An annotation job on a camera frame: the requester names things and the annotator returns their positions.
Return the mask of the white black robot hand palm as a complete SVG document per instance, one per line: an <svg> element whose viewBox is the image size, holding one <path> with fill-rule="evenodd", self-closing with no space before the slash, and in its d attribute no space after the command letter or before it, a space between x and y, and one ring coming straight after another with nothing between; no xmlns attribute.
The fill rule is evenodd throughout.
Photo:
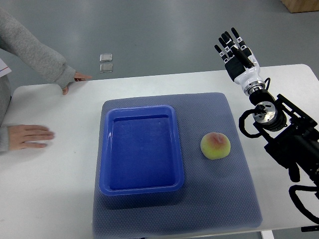
<svg viewBox="0 0 319 239"><path fill-rule="evenodd" d="M243 50L248 59L253 63L253 67L246 68L236 56L233 56L225 64L226 71L231 80L240 85L247 96L254 91L264 88L264 80L260 76L260 65L249 47Z"/></svg>

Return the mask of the person's lower hand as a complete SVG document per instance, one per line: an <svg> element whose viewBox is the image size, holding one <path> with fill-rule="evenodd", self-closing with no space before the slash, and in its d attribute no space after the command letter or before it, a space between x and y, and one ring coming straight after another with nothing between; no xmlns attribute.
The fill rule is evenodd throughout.
<svg viewBox="0 0 319 239"><path fill-rule="evenodd" d="M38 149L47 146L47 140L54 139L54 132L42 125L13 125L8 128L8 149Z"/></svg>

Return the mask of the grey sleeve upper forearm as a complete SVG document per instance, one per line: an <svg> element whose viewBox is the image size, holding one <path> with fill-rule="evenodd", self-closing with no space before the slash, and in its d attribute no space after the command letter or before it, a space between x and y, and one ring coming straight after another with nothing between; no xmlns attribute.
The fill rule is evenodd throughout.
<svg viewBox="0 0 319 239"><path fill-rule="evenodd" d="M46 81L62 89L74 80L76 70L57 51L41 43L4 9L0 10L0 48L36 71Z"/></svg>

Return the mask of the person's upper hand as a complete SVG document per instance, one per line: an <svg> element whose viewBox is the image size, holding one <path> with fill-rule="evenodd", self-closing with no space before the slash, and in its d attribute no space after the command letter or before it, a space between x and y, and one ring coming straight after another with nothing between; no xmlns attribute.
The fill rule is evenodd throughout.
<svg viewBox="0 0 319 239"><path fill-rule="evenodd" d="M79 72L75 72L75 75L74 75L74 80L70 83L68 83L63 89L62 89L62 94L63 95L66 95L68 94L69 92L69 86L72 84L72 83L75 83L75 82L83 82L83 81L87 81L87 80L90 80L92 79L92 76L90 75L85 75L85 74L82 74L82 73L79 73Z"/></svg>

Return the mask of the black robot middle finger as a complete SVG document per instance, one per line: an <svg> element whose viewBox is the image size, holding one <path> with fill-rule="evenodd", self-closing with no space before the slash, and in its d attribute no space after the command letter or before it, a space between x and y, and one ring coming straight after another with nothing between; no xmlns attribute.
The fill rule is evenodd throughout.
<svg viewBox="0 0 319 239"><path fill-rule="evenodd" d="M231 36L230 36L228 31L225 31L223 33L223 41L225 42L225 45L226 45L226 47L224 47L226 51L235 51L235 50L237 50L237 45L233 41L233 39L231 38Z"/></svg>

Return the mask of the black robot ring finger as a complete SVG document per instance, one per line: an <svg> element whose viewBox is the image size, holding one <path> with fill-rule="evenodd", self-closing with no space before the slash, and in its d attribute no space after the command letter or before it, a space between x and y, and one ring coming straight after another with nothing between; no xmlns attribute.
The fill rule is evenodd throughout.
<svg viewBox="0 0 319 239"><path fill-rule="evenodd" d="M227 46L227 44L225 43L225 41L221 37L219 37L218 40L219 40L220 44L223 46L223 48L225 49L227 55L232 56L232 52L229 49L229 47Z"/></svg>

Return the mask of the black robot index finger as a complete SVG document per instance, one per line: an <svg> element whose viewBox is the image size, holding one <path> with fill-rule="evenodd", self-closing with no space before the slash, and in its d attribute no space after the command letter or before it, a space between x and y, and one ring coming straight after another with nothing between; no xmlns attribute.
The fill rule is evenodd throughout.
<svg viewBox="0 0 319 239"><path fill-rule="evenodd" d="M246 43L244 42L242 37L239 35L239 33L237 32L237 30L234 27L231 28L231 31L232 31L233 35L235 36L241 50L244 50L246 48Z"/></svg>

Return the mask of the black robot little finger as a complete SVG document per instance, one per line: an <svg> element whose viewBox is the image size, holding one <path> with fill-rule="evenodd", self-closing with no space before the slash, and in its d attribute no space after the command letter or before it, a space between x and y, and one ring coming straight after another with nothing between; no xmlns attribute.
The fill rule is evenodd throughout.
<svg viewBox="0 0 319 239"><path fill-rule="evenodd" d="M226 49L226 53L224 53L224 51L218 45L214 45L214 48L218 52L223 62L226 64L230 60L228 56L228 49Z"/></svg>

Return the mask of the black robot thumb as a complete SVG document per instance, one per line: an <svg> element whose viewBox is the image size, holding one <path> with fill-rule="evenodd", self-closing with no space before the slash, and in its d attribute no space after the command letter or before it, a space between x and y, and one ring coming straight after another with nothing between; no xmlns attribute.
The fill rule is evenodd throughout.
<svg viewBox="0 0 319 239"><path fill-rule="evenodd" d="M251 60L243 53L242 50L232 47L232 53L234 56L242 63L242 65L246 68L252 68L254 67L254 64L251 62Z"/></svg>

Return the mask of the grey sleeve lower forearm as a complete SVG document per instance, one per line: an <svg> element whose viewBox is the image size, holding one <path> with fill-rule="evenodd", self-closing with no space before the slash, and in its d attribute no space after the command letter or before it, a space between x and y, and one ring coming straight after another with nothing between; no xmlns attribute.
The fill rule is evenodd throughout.
<svg viewBox="0 0 319 239"><path fill-rule="evenodd" d="M9 150L8 127L2 126L0 128L0 152L6 152L8 150Z"/></svg>

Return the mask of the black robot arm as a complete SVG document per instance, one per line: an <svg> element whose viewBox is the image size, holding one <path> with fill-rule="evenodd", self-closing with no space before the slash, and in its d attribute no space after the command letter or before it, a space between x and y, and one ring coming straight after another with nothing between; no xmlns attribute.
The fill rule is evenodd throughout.
<svg viewBox="0 0 319 239"><path fill-rule="evenodd" d="M293 182L304 170L319 191L319 132L317 123L282 95L268 91L270 79L263 80L260 66L235 28L219 37L215 45L231 80L240 85L253 109L239 119L239 129L248 138L263 137L265 150L278 164L288 169Z"/></svg>

